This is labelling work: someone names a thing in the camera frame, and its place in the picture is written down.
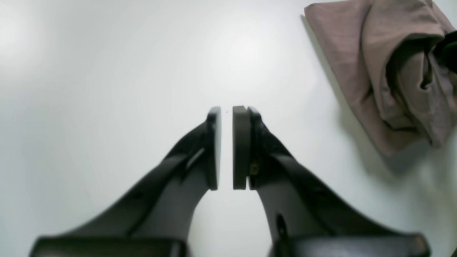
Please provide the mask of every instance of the white surface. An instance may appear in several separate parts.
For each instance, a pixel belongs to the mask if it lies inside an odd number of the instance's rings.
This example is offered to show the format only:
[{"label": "white surface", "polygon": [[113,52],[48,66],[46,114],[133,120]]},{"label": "white surface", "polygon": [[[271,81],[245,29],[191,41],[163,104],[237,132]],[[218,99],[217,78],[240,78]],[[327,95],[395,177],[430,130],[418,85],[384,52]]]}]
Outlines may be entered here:
[{"label": "white surface", "polygon": [[[0,256],[93,218],[221,106],[220,187],[189,242],[196,257],[266,257],[257,193],[231,189],[241,104],[357,209],[450,256],[457,136],[384,161],[319,61],[301,16],[315,1],[150,2],[0,1]],[[457,2],[436,2],[457,25]]]}]

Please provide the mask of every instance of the garment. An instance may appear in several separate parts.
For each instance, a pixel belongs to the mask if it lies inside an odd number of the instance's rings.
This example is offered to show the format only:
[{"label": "garment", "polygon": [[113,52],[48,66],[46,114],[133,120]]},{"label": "garment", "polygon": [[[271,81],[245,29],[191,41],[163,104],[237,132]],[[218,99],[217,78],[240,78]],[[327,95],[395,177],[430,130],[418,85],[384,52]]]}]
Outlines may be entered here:
[{"label": "garment", "polygon": [[455,31],[431,0],[347,0],[305,8],[343,94],[391,156],[425,137],[438,148],[457,123],[450,72],[433,49]]}]

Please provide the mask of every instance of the pink fabric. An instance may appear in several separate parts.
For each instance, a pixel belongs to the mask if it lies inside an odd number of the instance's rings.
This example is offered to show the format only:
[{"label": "pink fabric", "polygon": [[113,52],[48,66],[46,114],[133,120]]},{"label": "pink fabric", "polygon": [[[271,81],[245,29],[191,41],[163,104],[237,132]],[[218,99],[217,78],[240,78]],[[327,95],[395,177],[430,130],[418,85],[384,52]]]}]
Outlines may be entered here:
[{"label": "pink fabric", "polygon": [[455,31],[431,0],[347,0],[305,14],[352,111],[393,155],[426,137],[441,147],[457,122],[449,71],[434,46]]}]

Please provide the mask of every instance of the folded clothing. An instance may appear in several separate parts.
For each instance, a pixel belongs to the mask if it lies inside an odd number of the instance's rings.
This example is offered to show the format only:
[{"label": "folded clothing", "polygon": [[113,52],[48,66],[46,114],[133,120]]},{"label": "folded clothing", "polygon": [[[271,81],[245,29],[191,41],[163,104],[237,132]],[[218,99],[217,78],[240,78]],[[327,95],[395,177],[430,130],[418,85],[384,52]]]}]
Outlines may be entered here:
[{"label": "folded clothing", "polygon": [[435,3],[347,0],[312,4],[305,14],[352,111],[384,155],[424,137],[435,148],[445,143],[457,123],[457,85],[434,49],[455,28]]}]

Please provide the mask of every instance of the pinkish cloth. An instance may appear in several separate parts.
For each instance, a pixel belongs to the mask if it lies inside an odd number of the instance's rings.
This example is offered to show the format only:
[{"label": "pinkish cloth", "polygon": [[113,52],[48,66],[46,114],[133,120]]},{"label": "pinkish cloth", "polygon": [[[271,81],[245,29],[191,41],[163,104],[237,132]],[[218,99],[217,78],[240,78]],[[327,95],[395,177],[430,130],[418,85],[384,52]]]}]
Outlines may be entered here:
[{"label": "pinkish cloth", "polygon": [[450,72],[433,55],[455,31],[431,0],[347,0],[305,8],[352,111],[391,156],[423,137],[441,147],[457,123]]}]

